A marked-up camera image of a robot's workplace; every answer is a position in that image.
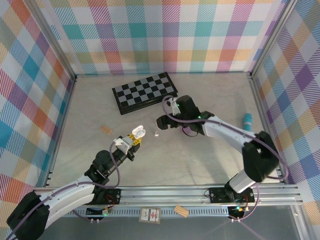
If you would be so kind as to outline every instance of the small wooden block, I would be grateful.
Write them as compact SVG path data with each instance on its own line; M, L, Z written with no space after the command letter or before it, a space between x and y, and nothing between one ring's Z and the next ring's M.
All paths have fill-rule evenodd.
M110 135L112 133L112 129L108 128L107 126L100 127L100 130L108 135Z
M177 214L180 214L181 216L184 216L185 218L188 216L189 214L189 210L183 208L182 206L176 205L174 208L174 211Z

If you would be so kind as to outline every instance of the chessboard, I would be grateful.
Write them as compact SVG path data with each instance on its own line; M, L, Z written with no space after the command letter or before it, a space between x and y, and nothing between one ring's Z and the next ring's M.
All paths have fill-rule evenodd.
M167 95L177 97L177 89L167 72L112 88L120 114L160 103Z

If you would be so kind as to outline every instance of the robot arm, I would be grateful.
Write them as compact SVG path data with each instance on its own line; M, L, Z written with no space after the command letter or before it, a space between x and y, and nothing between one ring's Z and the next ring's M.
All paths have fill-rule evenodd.
M41 195L32 191L24 196L6 221L12 230L20 225L15 232L17 239L38 239L54 221L79 206L109 204L109 200L106 199L109 189L103 186L109 182L108 177L116 170L111 154L117 166L121 165L125 159L133 161L145 132L143 127L139 126L132 131L134 134L117 138L114 141L117 149L112 153L107 150L98 152L90 168L77 180ZM22 221L37 205L39 206L36 210Z
M192 131L204 136L226 141L242 154L244 169L225 185L225 193L231 201L234 201L237 195L248 187L262 182L279 165L279 160L266 147L254 141L254 139L259 139L277 151L268 133L261 131L256 134L245 131L222 121L210 112L200 112L188 95L170 99L168 105L172 108L170 116L187 122L178 122L163 115L156 121L158 128L165 130L168 129L168 126L171 128L189 127ZM198 122L188 122L189 120L198 120Z

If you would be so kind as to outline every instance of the small card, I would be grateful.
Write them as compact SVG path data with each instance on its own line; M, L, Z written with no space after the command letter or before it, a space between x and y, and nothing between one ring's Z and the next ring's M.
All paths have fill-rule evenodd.
M160 208L142 207L140 210L139 222L159 224L161 210Z

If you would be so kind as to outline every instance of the plaid wall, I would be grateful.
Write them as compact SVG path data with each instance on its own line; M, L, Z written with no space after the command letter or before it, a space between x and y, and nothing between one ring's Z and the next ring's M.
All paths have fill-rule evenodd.
M300 0L257 74L277 148L320 236L320 1Z
M147 74L248 71L285 1L38 0L38 4L76 73Z
M0 239L22 197L45 177L70 77L22 0L0 0Z

